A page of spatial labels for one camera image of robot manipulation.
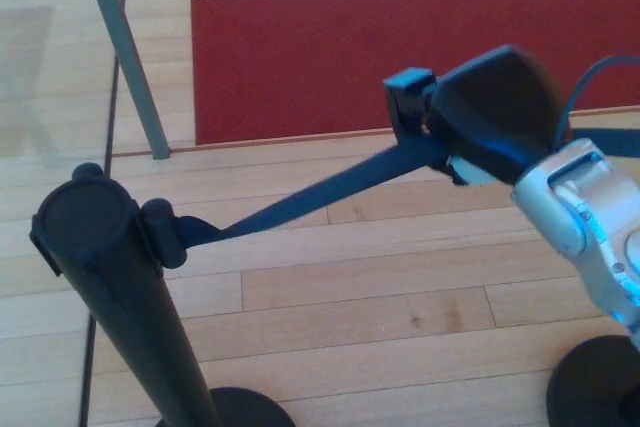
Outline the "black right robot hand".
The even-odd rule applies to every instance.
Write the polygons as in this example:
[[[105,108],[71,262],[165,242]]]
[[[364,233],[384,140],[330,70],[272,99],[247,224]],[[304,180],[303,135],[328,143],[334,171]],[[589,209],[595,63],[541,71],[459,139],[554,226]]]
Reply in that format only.
[[[555,85],[529,53],[513,46],[442,76],[407,68],[384,87],[397,141],[431,138],[429,167],[457,185],[470,182],[457,159],[513,185],[570,137]]]

